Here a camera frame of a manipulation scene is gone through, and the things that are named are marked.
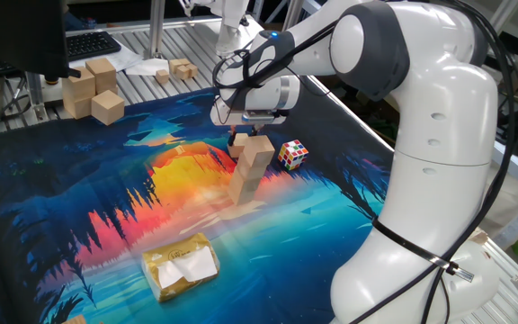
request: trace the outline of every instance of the metal pole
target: metal pole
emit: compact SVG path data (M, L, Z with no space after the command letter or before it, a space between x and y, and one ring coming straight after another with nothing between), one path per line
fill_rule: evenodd
M45 112L45 104L43 102L43 91L41 90L41 77L32 72L26 72L27 90L29 92L29 100L31 108L35 111L38 121L47 121L49 117Z
M493 28L495 28L497 34L503 30L517 9L518 0L503 0L501 2L490 20L490 23L493 25Z
M284 31L287 31L299 22L299 16L303 9L304 1L305 0L290 0L287 16L285 17L285 23L283 24Z
M163 37L163 16L165 0L151 0L151 21L149 28L149 50L145 53L146 59L160 59L161 40Z

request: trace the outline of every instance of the keyboard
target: keyboard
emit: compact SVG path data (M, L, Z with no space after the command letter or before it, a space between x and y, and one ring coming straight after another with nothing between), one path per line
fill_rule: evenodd
M88 32L67 37L69 62L112 54L121 50L121 45L107 31ZM11 64L0 61L0 77L20 72Z

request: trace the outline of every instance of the stacked wooden blocks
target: stacked wooden blocks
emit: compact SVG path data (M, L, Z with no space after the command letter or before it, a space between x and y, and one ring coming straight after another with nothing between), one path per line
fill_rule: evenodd
M228 188L229 197L235 205L253 200L274 153L275 148L266 136L252 136L245 139L245 147L239 155Z
M91 114L91 99L95 96L95 76L84 67L76 67L81 77L63 80L63 105L75 119Z
M171 69L171 73L182 80L196 77L199 73L199 69L187 58L170 60L169 68Z
M243 153L243 149L245 148L245 142L249 136L245 133L237 133L235 135L235 140L233 141L233 145L227 146L227 150L229 151L229 155L232 158L239 158L241 153Z
M63 104L75 119L93 115L105 125L112 124L124 115L124 101L117 93L115 67L107 58L85 62L77 67L80 78L63 81Z
M117 94L117 71L107 58L87 61L85 68L95 76L95 91L98 95L108 90Z

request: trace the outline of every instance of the white paper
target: white paper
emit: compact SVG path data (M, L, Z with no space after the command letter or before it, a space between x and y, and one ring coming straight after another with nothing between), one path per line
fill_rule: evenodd
M217 274L215 260L207 246L164 262L158 270L161 289L175 284L182 277L194 282Z
M169 61L166 59L152 58L125 69L128 76L151 76L153 77L157 71L165 70L169 72Z
M117 72L119 72L126 68L130 68L130 67L140 63L143 60L143 58L140 55L137 55L130 49L126 48L118 40L116 40L116 41L121 45L121 50L118 51L117 53L100 55L100 56L92 57L92 58L79 59L77 61L70 62L69 67L70 68L84 67L85 62L88 60L106 58L110 61L110 63L117 70Z
M161 289L165 289L183 278L181 271L171 261L164 262L157 269L159 270Z

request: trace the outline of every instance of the computer monitor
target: computer monitor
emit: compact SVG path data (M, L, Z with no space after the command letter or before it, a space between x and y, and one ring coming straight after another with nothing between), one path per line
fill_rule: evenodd
M68 77L61 0L0 0L0 60L49 77Z

